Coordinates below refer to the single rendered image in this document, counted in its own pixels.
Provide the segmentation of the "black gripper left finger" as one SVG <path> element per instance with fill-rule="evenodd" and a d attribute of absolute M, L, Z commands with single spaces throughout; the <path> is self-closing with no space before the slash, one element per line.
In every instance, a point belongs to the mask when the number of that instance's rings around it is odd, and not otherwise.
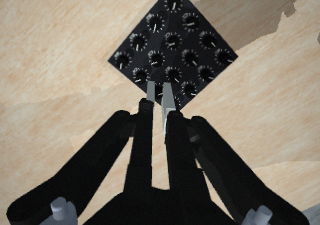
<path fill-rule="evenodd" d="M 78 225 L 120 153 L 133 138 L 116 225 L 152 225 L 152 134 L 155 81 L 138 113 L 116 111 L 50 179 L 10 204 L 11 225 Z"/>

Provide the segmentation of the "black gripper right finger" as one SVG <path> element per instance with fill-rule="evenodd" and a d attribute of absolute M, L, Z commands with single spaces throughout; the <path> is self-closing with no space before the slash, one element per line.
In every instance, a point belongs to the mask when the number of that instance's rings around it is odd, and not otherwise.
<path fill-rule="evenodd" d="M 183 116 L 171 83 L 163 84 L 161 107 L 169 189 L 179 187 L 184 225 L 222 225 L 204 173 L 238 225 L 310 225 L 301 211 L 259 179 L 205 118 Z"/>

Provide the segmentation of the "black knob box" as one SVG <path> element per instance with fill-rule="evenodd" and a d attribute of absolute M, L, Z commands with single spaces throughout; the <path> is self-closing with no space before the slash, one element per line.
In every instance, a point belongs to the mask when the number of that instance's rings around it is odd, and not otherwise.
<path fill-rule="evenodd" d="M 158 0 L 107 61 L 160 106 L 171 83 L 181 110 L 237 58 L 190 0 Z"/>

